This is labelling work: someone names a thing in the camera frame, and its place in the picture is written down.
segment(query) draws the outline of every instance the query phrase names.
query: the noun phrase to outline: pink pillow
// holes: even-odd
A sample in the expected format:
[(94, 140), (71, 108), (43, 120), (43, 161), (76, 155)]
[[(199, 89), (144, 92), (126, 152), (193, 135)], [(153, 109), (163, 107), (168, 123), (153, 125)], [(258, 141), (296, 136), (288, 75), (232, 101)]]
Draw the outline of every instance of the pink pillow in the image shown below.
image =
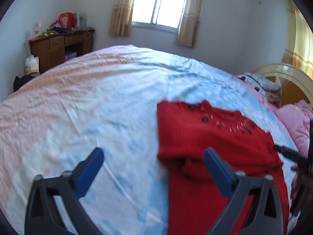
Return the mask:
[(277, 110), (279, 110), (279, 108), (275, 104), (270, 103), (264, 99), (262, 101), (259, 100), (259, 102), (261, 102), (265, 106), (267, 111), (272, 111), (273, 113), (275, 113)]
[(313, 119), (313, 110), (301, 100), (295, 105), (285, 105), (275, 111), (275, 115), (282, 121), (295, 142), (300, 153), (308, 156), (309, 151), (309, 126)]

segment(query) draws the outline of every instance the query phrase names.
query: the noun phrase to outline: black bag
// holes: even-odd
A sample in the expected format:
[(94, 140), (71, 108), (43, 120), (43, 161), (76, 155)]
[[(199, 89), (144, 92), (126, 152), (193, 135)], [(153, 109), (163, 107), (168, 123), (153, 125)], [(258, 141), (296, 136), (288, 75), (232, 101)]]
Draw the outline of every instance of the black bag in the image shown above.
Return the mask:
[(16, 76), (15, 80), (14, 80), (14, 83), (13, 83), (13, 90), (14, 90), (14, 92), (19, 90), (24, 84), (26, 84), (27, 82), (29, 82), (33, 78), (34, 78), (34, 76), (31, 76), (31, 75), (26, 75), (26, 76), (23, 76), (21, 78)]

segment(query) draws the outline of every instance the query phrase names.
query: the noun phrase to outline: window frame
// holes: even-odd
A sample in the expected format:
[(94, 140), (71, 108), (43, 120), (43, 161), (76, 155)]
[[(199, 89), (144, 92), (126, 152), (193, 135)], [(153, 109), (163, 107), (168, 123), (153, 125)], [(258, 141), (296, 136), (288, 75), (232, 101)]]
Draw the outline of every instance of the window frame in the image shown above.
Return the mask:
[(158, 25), (157, 24), (157, 20), (156, 20), (155, 24), (153, 23), (153, 19), (154, 19), (154, 16), (155, 16), (155, 13), (156, 13), (156, 9), (157, 9), (157, 2), (158, 2), (158, 0), (155, 0), (155, 2), (154, 2), (154, 7), (153, 7), (153, 12), (152, 12), (150, 23), (132, 21), (132, 26), (146, 27), (146, 28), (157, 29), (157, 30), (166, 31), (166, 32), (177, 33), (178, 29), (180, 27), (180, 24), (182, 22), (182, 17), (183, 17), (184, 9), (185, 9), (185, 6), (186, 6), (186, 1), (187, 0), (184, 0), (183, 10), (182, 10), (181, 17), (179, 19), (179, 24), (178, 24), (177, 28), (174, 28), (174, 27), (171, 27), (171, 26)]

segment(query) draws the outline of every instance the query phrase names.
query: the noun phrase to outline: red sweater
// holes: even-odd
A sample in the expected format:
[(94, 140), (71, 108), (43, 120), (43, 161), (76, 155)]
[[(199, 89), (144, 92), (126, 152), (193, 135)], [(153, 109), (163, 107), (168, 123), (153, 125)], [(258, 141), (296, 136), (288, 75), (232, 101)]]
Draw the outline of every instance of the red sweater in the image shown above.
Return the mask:
[[(273, 139), (239, 111), (213, 108), (207, 101), (190, 105), (163, 101), (157, 106), (159, 160), (169, 167), (168, 235), (202, 235), (216, 221), (227, 199), (222, 197), (202, 161), (213, 147), (235, 170), (253, 177), (271, 174), (277, 187), (287, 231), (289, 202)], [(249, 197), (231, 234), (240, 230)]]

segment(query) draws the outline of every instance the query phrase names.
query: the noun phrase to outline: blue gripper pad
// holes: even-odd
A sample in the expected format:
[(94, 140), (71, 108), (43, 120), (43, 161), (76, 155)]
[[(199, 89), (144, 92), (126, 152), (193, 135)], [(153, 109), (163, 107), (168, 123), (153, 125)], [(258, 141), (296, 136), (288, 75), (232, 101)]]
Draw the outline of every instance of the blue gripper pad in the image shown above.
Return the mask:
[(211, 147), (205, 149), (203, 161), (222, 196), (231, 198), (237, 182), (234, 169), (228, 162), (223, 161)]
[(104, 152), (96, 147), (85, 161), (73, 170), (74, 194), (76, 198), (84, 197), (104, 162)]

